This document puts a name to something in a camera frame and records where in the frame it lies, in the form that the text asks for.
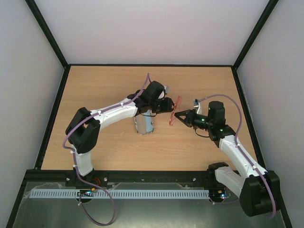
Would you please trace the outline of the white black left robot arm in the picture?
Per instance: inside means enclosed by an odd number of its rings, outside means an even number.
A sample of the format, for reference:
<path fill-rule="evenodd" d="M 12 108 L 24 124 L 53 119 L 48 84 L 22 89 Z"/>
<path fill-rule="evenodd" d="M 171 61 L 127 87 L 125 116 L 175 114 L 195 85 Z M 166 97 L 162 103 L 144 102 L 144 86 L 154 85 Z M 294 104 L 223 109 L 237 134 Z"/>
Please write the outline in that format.
<path fill-rule="evenodd" d="M 116 104 L 95 110 L 80 108 L 68 125 L 63 141 L 63 147 L 71 150 L 74 167 L 79 175 L 86 176 L 93 171 L 91 153 L 102 129 L 147 111 L 153 114 L 173 111 L 174 102 L 166 94 L 166 86 L 152 81 L 146 88 L 128 95 Z"/>

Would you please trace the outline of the light blue cleaning cloth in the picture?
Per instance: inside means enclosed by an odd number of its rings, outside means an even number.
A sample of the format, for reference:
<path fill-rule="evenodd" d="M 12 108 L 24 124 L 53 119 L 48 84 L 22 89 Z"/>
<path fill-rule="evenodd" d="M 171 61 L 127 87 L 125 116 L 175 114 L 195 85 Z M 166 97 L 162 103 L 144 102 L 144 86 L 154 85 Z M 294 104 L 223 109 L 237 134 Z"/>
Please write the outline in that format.
<path fill-rule="evenodd" d="M 154 131 L 154 120 L 151 110 L 148 110 L 143 114 L 145 125 L 146 125 L 146 133 L 151 134 Z"/>

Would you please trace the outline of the red sunglasses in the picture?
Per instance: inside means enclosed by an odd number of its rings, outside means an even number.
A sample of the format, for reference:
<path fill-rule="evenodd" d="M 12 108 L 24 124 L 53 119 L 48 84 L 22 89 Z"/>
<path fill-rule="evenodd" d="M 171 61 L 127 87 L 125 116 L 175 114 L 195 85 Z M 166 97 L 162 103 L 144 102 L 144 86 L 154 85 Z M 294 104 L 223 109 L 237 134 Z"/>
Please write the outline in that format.
<path fill-rule="evenodd" d="M 170 126 L 173 126 L 175 123 L 175 120 L 176 120 L 175 113 L 178 112 L 181 102 L 182 102 L 182 96 L 178 96 L 178 98 L 174 104 L 173 111 L 171 112 L 170 119 L 169 119 Z"/>

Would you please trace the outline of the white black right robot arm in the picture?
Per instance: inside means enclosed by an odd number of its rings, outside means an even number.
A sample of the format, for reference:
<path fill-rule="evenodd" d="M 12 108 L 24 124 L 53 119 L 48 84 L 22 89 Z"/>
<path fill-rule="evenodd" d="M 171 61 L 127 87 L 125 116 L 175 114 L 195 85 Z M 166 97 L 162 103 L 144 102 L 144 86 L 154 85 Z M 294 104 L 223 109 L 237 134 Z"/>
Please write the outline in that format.
<path fill-rule="evenodd" d="M 236 132 L 226 124 L 224 104 L 211 101 L 208 114 L 198 109 L 176 112 L 174 116 L 194 130 L 205 130 L 209 138 L 232 161 L 237 171 L 226 163 L 218 162 L 209 166 L 208 183 L 220 183 L 231 190 L 239 199 L 242 210 L 249 217 L 269 214 L 274 216 L 281 208 L 280 179 L 274 171 L 267 171 L 238 140 Z"/>

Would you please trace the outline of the stars and stripes glasses case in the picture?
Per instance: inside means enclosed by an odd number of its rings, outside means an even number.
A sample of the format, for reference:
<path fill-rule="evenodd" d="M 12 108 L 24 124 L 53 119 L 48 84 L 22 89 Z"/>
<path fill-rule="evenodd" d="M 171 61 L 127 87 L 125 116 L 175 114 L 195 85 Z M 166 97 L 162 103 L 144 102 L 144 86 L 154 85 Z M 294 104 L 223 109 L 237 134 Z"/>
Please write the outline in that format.
<path fill-rule="evenodd" d="M 143 114 L 139 114 L 135 116 L 134 118 L 135 121 L 135 127 L 137 130 L 137 133 L 139 135 L 147 135 L 146 133 L 146 125 L 145 125 L 145 120 Z"/>

